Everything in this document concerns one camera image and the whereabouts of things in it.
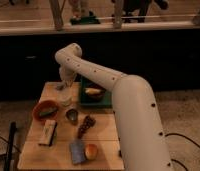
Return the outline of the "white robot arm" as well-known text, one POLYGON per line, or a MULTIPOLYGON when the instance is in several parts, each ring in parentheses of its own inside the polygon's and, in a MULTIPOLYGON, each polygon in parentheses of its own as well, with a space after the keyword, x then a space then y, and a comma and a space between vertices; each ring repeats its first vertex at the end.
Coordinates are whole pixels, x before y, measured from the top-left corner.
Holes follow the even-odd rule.
POLYGON ((125 171, 174 171, 154 92, 145 79, 84 60, 76 43, 58 50, 55 60, 63 83, 80 74, 111 92, 125 171))

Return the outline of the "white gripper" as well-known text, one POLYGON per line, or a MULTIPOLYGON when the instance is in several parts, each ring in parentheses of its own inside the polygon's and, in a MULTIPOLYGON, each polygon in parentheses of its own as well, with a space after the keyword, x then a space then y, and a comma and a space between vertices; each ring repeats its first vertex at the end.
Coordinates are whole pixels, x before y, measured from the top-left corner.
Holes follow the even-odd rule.
POLYGON ((59 68, 59 75, 60 75, 62 83, 59 83, 56 86, 56 90, 62 91, 63 89, 66 88, 66 85, 72 85, 73 84, 73 82, 76 79, 77 73, 68 69, 68 68, 60 67, 59 68))

